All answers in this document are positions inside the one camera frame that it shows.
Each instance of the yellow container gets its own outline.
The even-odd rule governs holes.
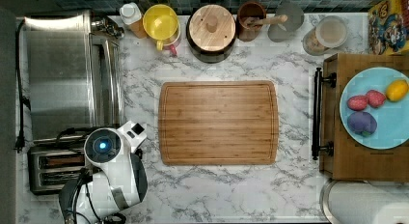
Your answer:
[[[156,40],[156,48],[162,50],[163,44],[177,36],[178,20],[175,11],[166,5],[154,5],[144,15],[144,29]]]

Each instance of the kitchen counter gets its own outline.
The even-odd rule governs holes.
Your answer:
[[[185,36],[188,16],[180,16],[178,56],[158,52],[151,40],[130,31],[121,40],[124,104],[127,120],[148,124],[142,144],[149,190],[144,202],[123,214],[127,223],[327,222],[319,193],[326,177],[311,157],[314,71],[337,52],[366,53],[366,14],[334,14],[349,27],[349,38],[323,56],[308,55],[302,39],[325,14],[306,14],[292,40],[272,42],[268,26],[252,42],[237,40],[225,61],[196,59]],[[113,17],[120,26],[121,19]],[[255,166],[167,166],[158,142],[158,105],[163,83],[170,81],[269,80],[275,85],[280,135],[276,162]],[[63,223],[57,195],[34,196],[29,190],[25,154],[17,171],[18,223]]]

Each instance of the paper towel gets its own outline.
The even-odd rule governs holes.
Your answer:
[[[329,210],[342,224],[409,224],[409,185],[337,182]]]

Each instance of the black handle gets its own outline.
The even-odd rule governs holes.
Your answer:
[[[313,160],[318,160],[319,151],[325,151],[328,155],[334,154],[334,143],[332,141],[320,146],[322,82],[329,83],[332,88],[335,88],[337,74],[333,72],[328,77],[322,77],[321,68],[316,68],[314,77]]]

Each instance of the blue light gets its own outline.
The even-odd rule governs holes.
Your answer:
[[[105,144],[105,143],[100,143],[100,144],[99,144],[99,147],[100,147],[101,149],[105,149],[105,148],[106,148],[106,144]]]

